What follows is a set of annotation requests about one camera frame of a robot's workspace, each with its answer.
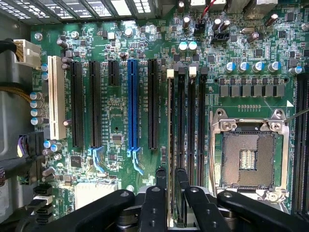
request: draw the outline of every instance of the short pcie slot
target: short pcie slot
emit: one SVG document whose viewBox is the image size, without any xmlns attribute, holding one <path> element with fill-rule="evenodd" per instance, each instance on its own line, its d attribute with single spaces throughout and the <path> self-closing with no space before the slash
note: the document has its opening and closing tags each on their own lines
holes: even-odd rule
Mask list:
<svg viewBox="0 0 309 232">
<path fill-rule="evenodd" d="M 111 59 L 108 61 L 108 85 L 119 86 L 119 62 Z"/>
<path fill-rule="evenodd" d="M 100 63 L 97 61 L 89 62 L 89 90 L 90 147 L 101 147 L 101 77 Z"/>
<path fill-rule="evenodd" d="M 158 148 L 158 62 L 148 60 L 148 147 Z"/>
<path fill-rule="evenodd" d="M 72 139 L 73 147 L 84 145 L 83 127 L 83 77 L 82 65 L 77 61 L 70 64 L 71 70 L 71 109 L 72 109 Z"/>
<path fill-rule="evenodd" d="M 203 186 L 204 136 L 205 136 L 205 88 L 206 75 L 200 76 L 198 84 L 198 126 L 197 126 L 197 185 Z"/>
<path fill-rule="evenodd" d="M 56 140 L 66 138 L 66 128 L 63 125 L 65 120 L 65 74 L 61 69 L 61 64 L 60 57 L 48 57 L 50 138 Z"/>
<path fill-rule="evenodd" d="M 195 141 L 195 79 L 188 83 L 188 143 L 187 173 L 190 185 L 194 185 L 194 141 Z"/>
<path fill-rule="evenodd" d="M 177 167 L 184 167 L 184 101 L 185 101 L 185 70 L 179 68 L 178 72 L 178 113 L 177 113 Z"/>
</svg>

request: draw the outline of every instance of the ram slot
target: ram slot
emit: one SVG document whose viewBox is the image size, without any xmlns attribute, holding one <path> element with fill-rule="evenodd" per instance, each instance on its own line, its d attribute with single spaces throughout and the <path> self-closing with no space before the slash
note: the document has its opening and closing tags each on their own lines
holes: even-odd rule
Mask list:
<svg viewBox="0 0 309 232">
<path fill-rule="evenodd" d="M 101 77 L 100 63 L 89 62 L 89 90 L 90 90 L 90 147 L 102 146 L 101 133 Z"/>
<path fill-rule="evenodd" d="M 158 148 L 158 62 L 148 60 L 148 147 Z"/>
<path fill-rule="evenodd" d="M 309 75 L 297 76 L 296 113 L 309 107 Z M 307 217 L 309 215 L 309 113 L 295 119 L 295 156 L 293 174 L 292 212 Z"/>
<path fill-rule="evenodd" d="M 188 83 L 188 142 L 187 173 L 190 185 L 194 185 L 194 141 L 195 141 L 195 78 Z"/>
<path fill-rule="evenodd" d="M 203 186 L 204 137 L 205 137 L 205 88 L 207 75 L 201 74 L 198 84 L 198 126 L 197 126 L 197 186 Z"/>
<path fill-rule="evenodd" d="M 184 101 L 185 68 L 178 71 L 178 113 L 177 113 L 177 167 L 184 168 Z"/>
<path fill-rule="evenodd" d="M 71 70 L 71 108 L 72 108 L 72 138 L 73 147 L 84 145 L 83 123 L 83 77 L 82 65 L 77 61 L 70 64 Z"/>
<path fill-rule="evenodd" d="M 65 120 L 65 71 L 61 69 L 61 58 L 48 56 L 48 94 L 49 94 L 49 124 L 50 138 L 66 138 Z"/>
</svg>

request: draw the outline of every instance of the white connector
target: white connector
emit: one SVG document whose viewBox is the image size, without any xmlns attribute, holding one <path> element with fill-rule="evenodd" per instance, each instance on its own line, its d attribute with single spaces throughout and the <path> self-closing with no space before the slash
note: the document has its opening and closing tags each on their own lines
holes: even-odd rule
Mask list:
<svg viewBox="0 0 309 232">
<path fill-rule="evenodd" d="M 22 58 L 19 61 L 15 57 L 16 64 L 30 66 L 35 69 L 41 67 L 41 47 L 27 40 L 14 40 L 14 44 L 19 47 Z"/>
<path fill-rule="evenodd" d="M 66 138 L 66 127 L 63 121 L 66 119 L 64 70 L 61 69 L 61 58 L 48 56 L 48 94 L 49 94 L 49 125 L 50 139 Z"/>
</svg>

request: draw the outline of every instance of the dimm slot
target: dimm slot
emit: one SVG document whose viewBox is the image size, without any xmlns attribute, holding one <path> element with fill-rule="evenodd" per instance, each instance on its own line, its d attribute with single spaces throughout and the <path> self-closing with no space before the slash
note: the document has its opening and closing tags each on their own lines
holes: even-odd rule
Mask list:
<svg viewBox="0 0 309 232">
<path fill-rule="evenodd" d="M 73 147 L 84 145 L 83 124 L 83 77 L 82 65 L 77 61 L 70 64 L 71 70 L 71 107 L 72 107 L 72 138 Z"/>
<path fill-rule="evenodd" d="M 158 148 L 158 62 L 148 60 L 148 147 Z"/>
<path fill-rule="evenodd" d="M 97 148 L 102 146 L 101 76 L 100 63 L 97 61 L 89 62 L 89 90 L 90 147 Z"/>
</svg>

